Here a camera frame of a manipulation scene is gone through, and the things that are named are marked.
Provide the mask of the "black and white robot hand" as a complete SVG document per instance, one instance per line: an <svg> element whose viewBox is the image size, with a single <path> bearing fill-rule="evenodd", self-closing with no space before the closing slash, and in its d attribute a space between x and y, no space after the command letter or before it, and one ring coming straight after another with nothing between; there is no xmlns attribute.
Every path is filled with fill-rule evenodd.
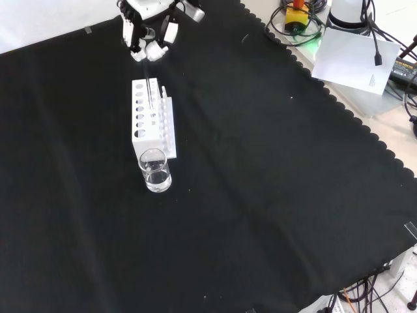
<svg viewBox="0 0 417 313"><path fill-rule="evenodd" d="M177 1L118 1L122 38L137 62L161 59L173 44L179 25L173 17Z"/></svg>

